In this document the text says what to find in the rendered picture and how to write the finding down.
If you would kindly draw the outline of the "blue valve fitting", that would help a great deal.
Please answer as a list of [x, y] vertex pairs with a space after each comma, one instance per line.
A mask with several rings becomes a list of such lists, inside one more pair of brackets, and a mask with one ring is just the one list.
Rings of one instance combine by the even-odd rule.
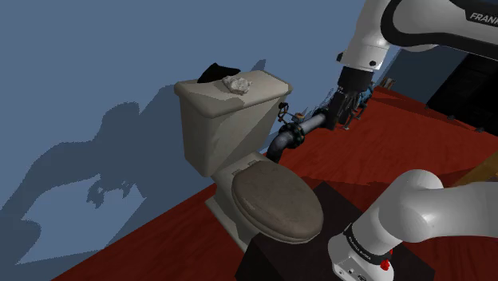
[[373, 81], [371, 81], [370, 84], [368, 85], [367, 89], [360, 93], [360, 99], [359, 99], [358, 104], [361, 105], [363, 103], [366, 103], [371, 98], [371, 96], [373, 95], [373, 92], [374, 92], [374, 86], [375, 86], [375, 83]]

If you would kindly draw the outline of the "brown wooden furniture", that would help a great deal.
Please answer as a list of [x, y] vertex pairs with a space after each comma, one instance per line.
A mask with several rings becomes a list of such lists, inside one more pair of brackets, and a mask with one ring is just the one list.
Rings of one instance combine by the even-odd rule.
[[498, 182], [498, 151], [457, 180], [453, 187], [482, 181]]

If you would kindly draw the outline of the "dark robot stand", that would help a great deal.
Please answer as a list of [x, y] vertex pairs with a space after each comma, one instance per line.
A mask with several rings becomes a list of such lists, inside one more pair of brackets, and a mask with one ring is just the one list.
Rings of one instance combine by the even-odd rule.
[[324, 214], [319, 235], [300, 244], [256, 235], [235, 273], [236, 281], [342, 281], [334, 274], [328, 240], [341, 233], [362, 211], [326, 182], [318, 185], [314, 193]]

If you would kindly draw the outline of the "dark cabinet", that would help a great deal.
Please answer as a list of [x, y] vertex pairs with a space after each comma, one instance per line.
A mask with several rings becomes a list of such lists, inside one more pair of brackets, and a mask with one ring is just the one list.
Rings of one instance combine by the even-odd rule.
[[498, 61], [466, 55], [426, 107], [498, 137]]

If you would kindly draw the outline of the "black cloth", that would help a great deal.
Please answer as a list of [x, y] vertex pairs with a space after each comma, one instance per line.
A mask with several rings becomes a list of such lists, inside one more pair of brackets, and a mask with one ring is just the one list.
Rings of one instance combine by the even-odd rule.
[[227, 76], [234, 76], [240, 73], [241, 70], [237, 68], [226, 67], [213, 63], [197, 79], [197, 83], [209, 83], [221, 80]]

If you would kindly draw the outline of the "beige toilet with grey lid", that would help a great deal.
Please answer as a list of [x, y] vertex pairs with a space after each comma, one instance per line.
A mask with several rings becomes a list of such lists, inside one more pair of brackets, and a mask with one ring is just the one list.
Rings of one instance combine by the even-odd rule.
[[322, 230], [318, 197], [289, 168], [259, 153], [283, 102], [288, 82], [264, 70], [240, 74], [251, 84], [243, 95], [222, 81], [179, 81], [185, 159], [216, 184], [205, 204], [242, 250], [263, 234], [306, 243]]

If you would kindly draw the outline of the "white crumpled paper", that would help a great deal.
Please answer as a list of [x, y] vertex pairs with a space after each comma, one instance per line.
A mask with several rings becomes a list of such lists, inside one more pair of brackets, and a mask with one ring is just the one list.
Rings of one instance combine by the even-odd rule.
[[237, 76], [226, 76], [222, 79], [222, 82], [231, 93], [238, 95], [248, 93], [252, 84], [251, 81]]

